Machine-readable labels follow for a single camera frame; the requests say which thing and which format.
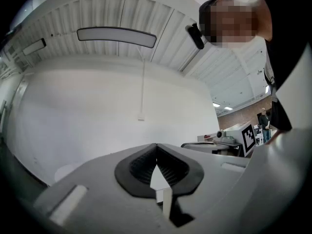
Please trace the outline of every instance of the headset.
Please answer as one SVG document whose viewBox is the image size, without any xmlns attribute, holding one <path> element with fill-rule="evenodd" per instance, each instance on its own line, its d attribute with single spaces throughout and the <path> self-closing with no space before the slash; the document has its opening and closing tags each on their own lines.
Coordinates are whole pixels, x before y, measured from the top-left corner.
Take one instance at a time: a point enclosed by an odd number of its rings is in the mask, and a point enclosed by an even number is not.
<svg viewBox="0 0 312 234">
<path fill-rule="evenodd" d="M 203 3 L 199 8 L 199 24 L 205 26 L 205 14 L 207 12 L 210 12 L 210 7 L 215 5 L 218 0 L 208 0 L 205 3 Z M 201 39 L 202 36 L 209 35 L 205 34 L 204 29 L 199 29 L 197 26 L 197 23 L 193 23 L 192 25 L 186 26 L 186 31 L 189 33 L 190 37 L 193 39 L 196 47 L 198 49 L 203 49 L 205 44 L 203 40 Z"/>
</svg>

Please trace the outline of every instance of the person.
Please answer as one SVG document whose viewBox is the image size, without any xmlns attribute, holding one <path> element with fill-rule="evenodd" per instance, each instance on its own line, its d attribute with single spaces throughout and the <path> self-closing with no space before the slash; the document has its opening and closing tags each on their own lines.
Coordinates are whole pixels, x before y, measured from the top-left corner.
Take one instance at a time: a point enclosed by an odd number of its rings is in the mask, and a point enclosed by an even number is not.
<svg viewBox="0 0 312 234">
<path fill-rule="evenodd" d="M 308 0 L 258 0 L 247 4 L 209 0 L 199 9 L 201 33 L 213 45 L 235 47 L 255 36 L 265 40 L 264 74 L 272 95 L 271 125 L 278 129 L 273 138 L 292 128 L 275 93 L 311 41 L 309 23 L 305 23 L 309 8 Z"/>
<path fill-rule="evenodd" d="M 263 143 L 266 143 L 271 138 L 270 120 L 267 116 L 265 108 L 261 109 L 261 116 L 259 117 L 259 124 L 262 126 Z"/>
</svg>

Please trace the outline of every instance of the white curved backdrop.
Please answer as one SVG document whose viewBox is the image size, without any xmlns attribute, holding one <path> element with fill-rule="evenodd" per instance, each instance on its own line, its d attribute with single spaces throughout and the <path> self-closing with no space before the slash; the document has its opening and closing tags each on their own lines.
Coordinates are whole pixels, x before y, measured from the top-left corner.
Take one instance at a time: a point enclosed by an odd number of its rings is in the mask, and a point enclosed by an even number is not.
<svg viewBox="0 0 312 234">
<path fill-rule="evenodd" d="M 153 63 L 146 63 L 145 121 L 138 121 L 141 61 L 71 56 L 30 71 L 9 116 L 6 143 L 49 185 L 70 164 L 153 142 L 179 146 L 219 130 L 205 84 Z"/>
</svg>

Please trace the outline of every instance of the ceiling light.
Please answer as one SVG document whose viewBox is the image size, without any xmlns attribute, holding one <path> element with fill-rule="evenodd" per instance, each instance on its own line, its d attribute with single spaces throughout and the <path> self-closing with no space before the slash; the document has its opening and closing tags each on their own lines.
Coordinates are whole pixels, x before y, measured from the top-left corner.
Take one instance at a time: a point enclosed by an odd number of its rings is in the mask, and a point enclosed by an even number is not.
<svg viewBox="0 0 312 234">
<path fill-rule="evenodd" d="M 33 44 L 30 44 L 28 47 L 23 49 L 24 55 L 29 55 L 32 52 L 35 52 L 39 49 L 43 49 L 47 44 L 45 43 L 44 39 L 41 38 L 40 40 L 34 42 Z"/>
<path fill-rule="evenodd" d="M 92 27 L 77 30 L 79 41 L 87 40 L 109 40 L 122 41 L 153 48 L 157 37 L 143 31 L 117 28 L 117 27 Z"/>
</svg>

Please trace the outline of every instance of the dark hair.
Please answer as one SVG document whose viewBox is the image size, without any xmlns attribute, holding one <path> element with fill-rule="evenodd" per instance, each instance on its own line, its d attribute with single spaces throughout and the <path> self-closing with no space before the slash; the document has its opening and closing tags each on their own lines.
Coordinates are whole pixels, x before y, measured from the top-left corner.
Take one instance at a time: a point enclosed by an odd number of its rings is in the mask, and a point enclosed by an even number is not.
<svg viewBox="0 0 312 234">
<path fill-rule="evenodd" d="M 218 0 L 208 0 L 199 8 L 199 25 L 200 31 L 210 43 L 217 43 L 216 35 L 211 32 L 210 24 L 210 8 L 214 6 Z"/>
</svg>

